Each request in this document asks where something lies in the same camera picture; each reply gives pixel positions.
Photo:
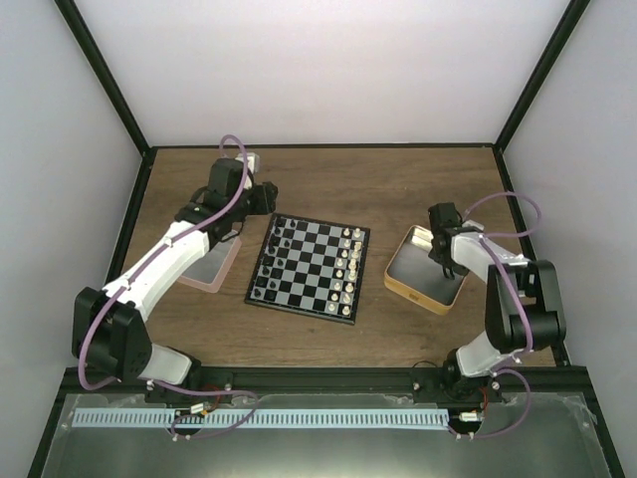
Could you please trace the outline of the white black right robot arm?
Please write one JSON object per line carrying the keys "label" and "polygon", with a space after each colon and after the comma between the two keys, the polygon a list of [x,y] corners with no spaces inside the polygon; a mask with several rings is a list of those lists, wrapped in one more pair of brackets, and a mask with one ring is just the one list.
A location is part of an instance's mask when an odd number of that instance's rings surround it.
{"label": "white black right robot arm", "polygon": [[504,364],[553,348],[566,335],[556,269],[547,260],[516,255],[493,241],[452,202],[428,209],[432,233],[429,258],[443,276],[474,274],[486,285],[484,330],[452,350],[443,362],[442,387],[456,401],[487,384]]}

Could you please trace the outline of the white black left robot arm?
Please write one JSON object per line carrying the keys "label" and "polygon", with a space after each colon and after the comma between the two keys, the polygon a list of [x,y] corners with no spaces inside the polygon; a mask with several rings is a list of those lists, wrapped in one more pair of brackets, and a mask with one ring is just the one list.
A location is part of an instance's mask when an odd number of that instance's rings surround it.
{"label": "white black left robot arm", "polygon": [[194,370],[194,358],[153,343],[146,322],[175,282],[219,289],[237,255],[246,219],[276,208],[277,187],[254,179],[259,165],[254,152],[217,159],[207,185],[193,194],[137,263],[101,289],[79,292],[72,349],[84,388],[92,388],[86,373],[92,366],[109,381],[168,383],[169,391],[183,402],[202,393],[204,379]]}

